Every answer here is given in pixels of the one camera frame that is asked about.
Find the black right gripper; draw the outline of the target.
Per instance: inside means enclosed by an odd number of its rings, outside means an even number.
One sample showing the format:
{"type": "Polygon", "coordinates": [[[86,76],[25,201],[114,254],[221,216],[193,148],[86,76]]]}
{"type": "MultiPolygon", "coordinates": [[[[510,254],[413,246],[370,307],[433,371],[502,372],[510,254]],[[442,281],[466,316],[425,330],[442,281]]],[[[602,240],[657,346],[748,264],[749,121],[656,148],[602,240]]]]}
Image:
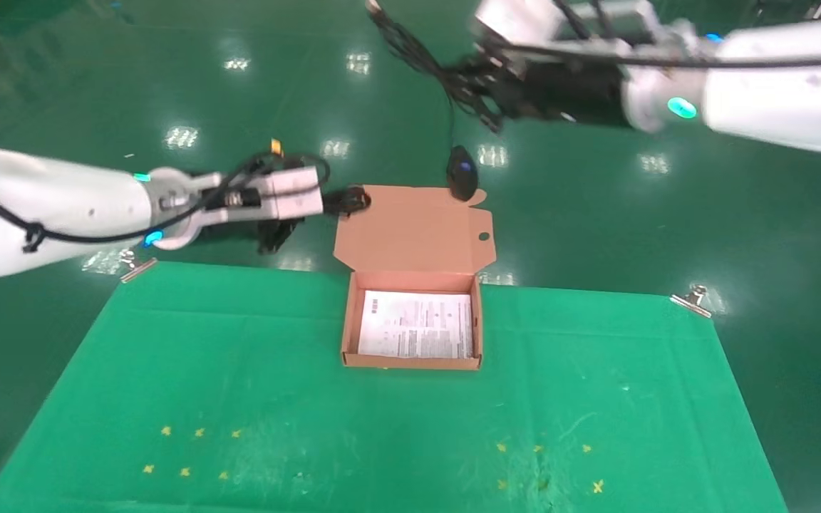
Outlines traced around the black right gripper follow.
{"type": "Polygon", "coordinates": [[[504,119],[570,121],[626,129],[624,75],[614,64],[531,62],[517,74],[496,56],[463,56],[457,79],[465,83],[500,82],[500,109],[489,98],[465,94],[465,113],[499,133],[504,119]]]}

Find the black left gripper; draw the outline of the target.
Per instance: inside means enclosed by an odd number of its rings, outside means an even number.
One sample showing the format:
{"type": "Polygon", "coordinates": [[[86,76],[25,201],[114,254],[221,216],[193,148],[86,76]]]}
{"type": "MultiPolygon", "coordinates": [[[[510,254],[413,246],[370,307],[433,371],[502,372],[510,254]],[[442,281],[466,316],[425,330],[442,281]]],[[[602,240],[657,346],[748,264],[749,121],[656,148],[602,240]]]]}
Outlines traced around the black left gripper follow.
{"type": "MultiPolygon", "coordinates": [[[[345,187],[330,190],[324,195],[324,214],[330,217],[349,217],[356,211],[356,188],[345,187]]],[[[254,241],[258,254],[276,254],[294,230],[306,221],[306,217],[288,219],[245,219],[226,224],[226,230],[239,238],[254,241]]]]}

